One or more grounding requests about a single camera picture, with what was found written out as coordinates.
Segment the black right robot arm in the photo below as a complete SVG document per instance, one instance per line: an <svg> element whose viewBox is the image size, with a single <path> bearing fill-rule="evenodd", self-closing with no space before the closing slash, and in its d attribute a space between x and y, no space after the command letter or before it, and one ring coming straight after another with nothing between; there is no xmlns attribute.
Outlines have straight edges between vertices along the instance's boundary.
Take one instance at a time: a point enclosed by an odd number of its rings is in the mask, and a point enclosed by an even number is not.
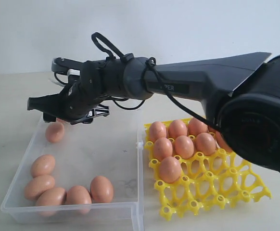
<svg viewBox="0 0 280 231"><path fill-rule="evenodd" d="M133 54L84 63L56 58L52 70L62 73L59 64L79 67L79 79L27 102L28 110L43 112L49 121L88 123L89 112L111 97L144 101L156 93L194 100L236 154L280 173L280 55L254 52L160 65Z"/></svg>

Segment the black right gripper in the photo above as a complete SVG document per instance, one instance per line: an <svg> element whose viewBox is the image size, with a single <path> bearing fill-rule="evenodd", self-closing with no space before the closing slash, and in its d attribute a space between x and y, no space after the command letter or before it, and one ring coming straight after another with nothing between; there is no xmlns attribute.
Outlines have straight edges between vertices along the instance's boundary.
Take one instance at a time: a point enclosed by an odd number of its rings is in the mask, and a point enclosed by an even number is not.
<svg viewBox="0 0 280 231"><path fill-rule="evenodd" d="M38 110L41 112L58 112L57 118L71 125L83 123L90 124L96 117L106 117L110 114L108 106L102 105L106 96L102 93L99 80L77 80L62 90L60 102L59 94L46 95L42 97L29 97L27 110ZM55 122L56 117L43 113L44 122Z"/></svg>

